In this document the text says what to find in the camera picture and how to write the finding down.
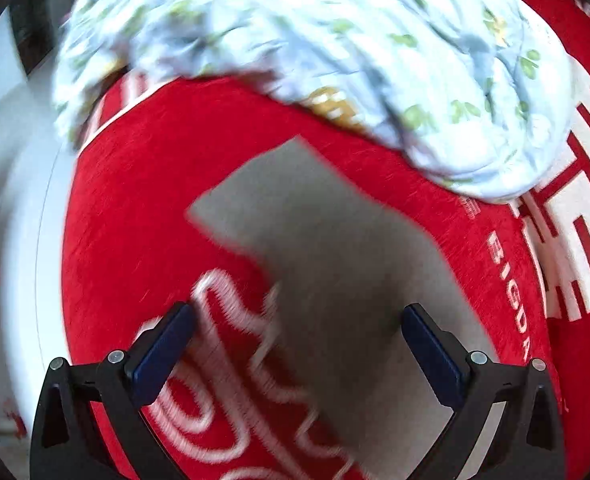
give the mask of gray fabric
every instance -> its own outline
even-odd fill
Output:
[[[188,215],[280,283],[281,344],[294,372],[368,471],[406,478],[451,410],[401,336],[402,307],[422,303],[467,349],[496,358],[434,241],[299,139],[249,161]]]

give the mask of blue gripper pad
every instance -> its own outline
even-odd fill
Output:
[[[432,332],[413,305],[401,316],[402,335],[415,356],[437,400],[457,411],[465,399],[464,378],[449,357],[438,336]]]
[[[152,404],[195,332],[192,306],[175,303],[156,327],[142,333],[129,351],[135,367],[124,371],[130,378],[130,398],[137,408]]]

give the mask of light blue blanket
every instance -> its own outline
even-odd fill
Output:
[[[64,138],[126,65],[243,73],[491,202],[537,183],[573,108],[569,57],[520,0],[77,0],[54,86]]]

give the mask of white floor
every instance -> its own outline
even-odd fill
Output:
[[[0,101],[0,416],[17,406],[28,433],[48,363],[68,358],[60,261],[74,157],[54,136],[52,64]],[[18,449],[6,451],[25,466]]]

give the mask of metal screw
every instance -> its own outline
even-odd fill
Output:
[[[541,359],[537,359],[535,358],[531,364],[533,365],[533,368],[535,368],[536,370],[543,372],[544,370],[546,370],[546,363],[544,361],[542,361]]]
[[[64,365],[63,357],[55,357],[53,361],[50,362],[50,369],[51,370],[59,370]]]
[[[116,365],[117,363],[121,363],[124,359],[124,352],[121,350],[113,350],[108,354],[108,362]]]
[[[484,352],[471,352],[470,360],[473,361],[476,365],[483,365],[486,364],[488,361],[488,357]]]

